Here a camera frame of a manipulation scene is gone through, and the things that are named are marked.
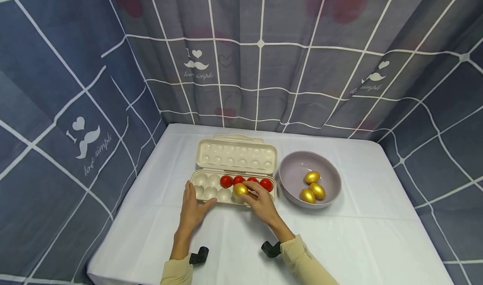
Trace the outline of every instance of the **black clamp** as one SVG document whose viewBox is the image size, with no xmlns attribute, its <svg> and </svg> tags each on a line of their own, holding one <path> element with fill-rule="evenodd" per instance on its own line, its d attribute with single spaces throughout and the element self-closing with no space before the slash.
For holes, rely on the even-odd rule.
<svg viewBox="0 0 483 285">
<path fill-rule="evenodd" d="M 203 264 L 204 262 L 206 262 L 209 251 L 210 250 L 206 246 L 200 247 L 200 250 L 198 250 L 197 254 L 191 254 L 190 264 L 196 265 L 196 264 Z"/>
<path fill-rule="evenodd" d="M 264 244 L 262 244 L 262 250 L 267 255 L 267 257 L 274 258 L 281 253 L 280 241 L 277 242 L 274 246 L 272 246 L 270 242 L 265 241 Z"/>
</svg>

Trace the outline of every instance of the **bowl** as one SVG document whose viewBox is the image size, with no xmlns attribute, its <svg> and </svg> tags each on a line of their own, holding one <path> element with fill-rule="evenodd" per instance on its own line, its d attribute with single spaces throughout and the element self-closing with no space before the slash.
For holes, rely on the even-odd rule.
<svg viewBox="0 0 483 285">
<path fill-rule="evenodd" d="M 299 195 L 302 189 L 308 189 L 304 177 L 310 171 L 320 173 L 320 184 L 325 189 L 325 198 L 315 204 L 305 202 Z M 342 179 L 337 169 L 321 155 L 309 151 L 296 151 L 282 159 L 278 170 L 280 188 L 285 196 L 296 205 L 309 209 L 325 208 L 337 199 L 342 190 Z"/>
</svg>

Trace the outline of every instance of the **gray curtain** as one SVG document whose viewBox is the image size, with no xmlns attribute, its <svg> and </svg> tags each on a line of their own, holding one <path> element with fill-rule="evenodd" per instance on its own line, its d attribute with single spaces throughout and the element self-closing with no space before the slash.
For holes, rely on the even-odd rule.
<svg viewBox="0 0 483 285">
<path fill-rule="evenodd" d="M 116 2 L 167 123 L 378 141 L 454 282 L 481 282 L 482 0 Z"/>
<path fill-rule="evenodd" d="M 0 284 L 92 284 L 166 124 L 109 0 L 0 0 L 0 24 Z"/>
</svg>

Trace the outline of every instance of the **white tablecloth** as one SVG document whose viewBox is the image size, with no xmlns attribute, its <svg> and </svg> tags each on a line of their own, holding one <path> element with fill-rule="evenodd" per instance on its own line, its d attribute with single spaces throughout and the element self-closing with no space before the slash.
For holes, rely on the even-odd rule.
<svg viewBox="0 0 483 285">
<path fill-rule="evenodd" d="M 213 134 L 264 139 L 278 151 L 309 150 L 329 159 L 343 191 L 329 208 L 292 205 L 279 190 L 277 210 L 340 284 L 452 284 L 381 146 L 374 142 L 171 124 L 134 182 L 114 224 L 88 265 L 97 285 L 158 285 L 178 226 L 185 182 L 196 169 L 198 142 Z M 276 243 L 249 209 L 215 206 L 194 235 L 191 252 L 210 249 L 193 284 L 297 284 L 281 257 L 260 250 Z"/>
</svg>

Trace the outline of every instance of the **gold egg in bowl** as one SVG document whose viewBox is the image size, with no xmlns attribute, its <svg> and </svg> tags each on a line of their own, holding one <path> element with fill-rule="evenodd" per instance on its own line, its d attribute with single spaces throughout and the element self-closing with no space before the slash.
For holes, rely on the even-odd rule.
<svg viewBox="0 0 483 285">
<path fill-rule="evenodd" d="M 235 193 L 236 196 L 248 194 L 248 187 L 245 186 L 245 184 L 237 183 L 233 186 L 233 193 Z"/>
<path fill-rule="evenodd" d="M 304 181 L 307 184 L 311 184 L 314 182 L 317 182 L 320 179 L 320 174 L 318 171 L 310 171 L 307 174 L 305 174 Z"/>
<path fill-rule="evenodd" d="M 312 192 L 309 189 L 302 189 L 300 197 L 303 201 L 305 201 L 307 203 L 312 203 L 313 205 L 315 204 L 314 192 Z"/>
<path fill-rule="evenodd" d="M 320 184 L 315 182 L 311 183 L 309 186 L 309 190 L 311 190 L 312 193 L 314 193 L 315 198 L 317 198 L 318 200 L 322 200 L 325 198 L 325 190 Z"/>
</svg>

